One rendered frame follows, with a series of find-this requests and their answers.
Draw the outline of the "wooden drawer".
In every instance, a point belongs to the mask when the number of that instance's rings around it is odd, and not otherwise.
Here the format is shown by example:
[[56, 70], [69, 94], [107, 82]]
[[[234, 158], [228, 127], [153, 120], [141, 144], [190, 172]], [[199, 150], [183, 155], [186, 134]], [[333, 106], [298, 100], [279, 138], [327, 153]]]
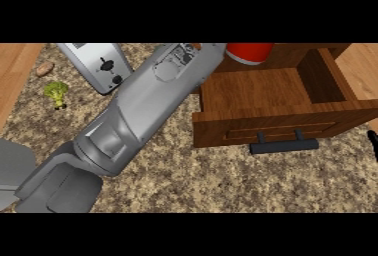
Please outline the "wooden drawer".
[[293, 68], [212, 73], [200, 86], [203, 112], [355, 100], [326, 48], [307, 51]]
[[378, 118], [378, 100], [355, 100], [192, 114], [196, 148], [267, 142], [302, 137], [327, 138]]

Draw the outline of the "wooden drawer front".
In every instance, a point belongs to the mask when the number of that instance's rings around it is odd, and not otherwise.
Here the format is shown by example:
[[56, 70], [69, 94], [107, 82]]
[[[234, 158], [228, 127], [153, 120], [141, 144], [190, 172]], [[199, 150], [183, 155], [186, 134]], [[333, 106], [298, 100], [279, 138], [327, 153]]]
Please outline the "wooden drawer front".
[[192, 114], [196, 148], [267, 142], [302, 137], [327, 138], [378, 118], [378, 100], [355, 100]]

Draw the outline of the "red can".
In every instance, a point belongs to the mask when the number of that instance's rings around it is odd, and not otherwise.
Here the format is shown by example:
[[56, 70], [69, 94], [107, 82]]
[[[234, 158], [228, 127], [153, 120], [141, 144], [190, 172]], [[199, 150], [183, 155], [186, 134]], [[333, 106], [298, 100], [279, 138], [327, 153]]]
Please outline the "red can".
[[228, 43], [225, 54], [236, 62], [258, 65], [267, 60], [271, 49], [273, 43]]

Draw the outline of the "silver toaster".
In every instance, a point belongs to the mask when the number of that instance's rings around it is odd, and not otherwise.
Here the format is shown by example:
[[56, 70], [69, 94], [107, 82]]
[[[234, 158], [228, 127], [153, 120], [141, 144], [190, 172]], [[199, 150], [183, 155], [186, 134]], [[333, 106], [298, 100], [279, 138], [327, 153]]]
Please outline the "silver toaster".
[[106, 95], [132, 73], [116, 43], [57, 43], [94, 90]]

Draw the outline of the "wooden cabinet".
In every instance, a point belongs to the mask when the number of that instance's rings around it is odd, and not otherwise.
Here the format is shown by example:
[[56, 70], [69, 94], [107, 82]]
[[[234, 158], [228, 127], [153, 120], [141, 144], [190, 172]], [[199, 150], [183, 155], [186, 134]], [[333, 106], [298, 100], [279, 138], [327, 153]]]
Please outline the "wooden cabinet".
[[215, 73], [264, 69], [293, 68], [302, 60], [308, 50], [326, 48], [333, 58], [338, 58], [350, 43], [276, 43], [265, 61], [258, 65], [246, 65], [224, 56]]

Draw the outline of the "green broccoli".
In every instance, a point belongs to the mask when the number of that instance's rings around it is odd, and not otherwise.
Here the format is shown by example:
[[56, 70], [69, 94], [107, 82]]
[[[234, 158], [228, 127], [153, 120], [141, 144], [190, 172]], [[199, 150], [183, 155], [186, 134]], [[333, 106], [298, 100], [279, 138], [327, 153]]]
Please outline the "green broccoli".
[[65, 108], [63, 95], [67, 92], [67, 85], [60, 82], [50, 82], [44, 86], [44, 95], [54, 100], [54, 109]]

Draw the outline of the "brown potato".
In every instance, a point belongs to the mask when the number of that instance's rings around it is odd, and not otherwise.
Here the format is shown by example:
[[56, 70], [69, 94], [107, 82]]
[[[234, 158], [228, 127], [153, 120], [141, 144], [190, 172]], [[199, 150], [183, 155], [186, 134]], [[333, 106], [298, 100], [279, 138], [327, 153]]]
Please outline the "brown potato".
[[51, 62], [44, 62], [35, 69], [35, 75], [42, 77], [53, 70], [53, 67], [54, 64]]

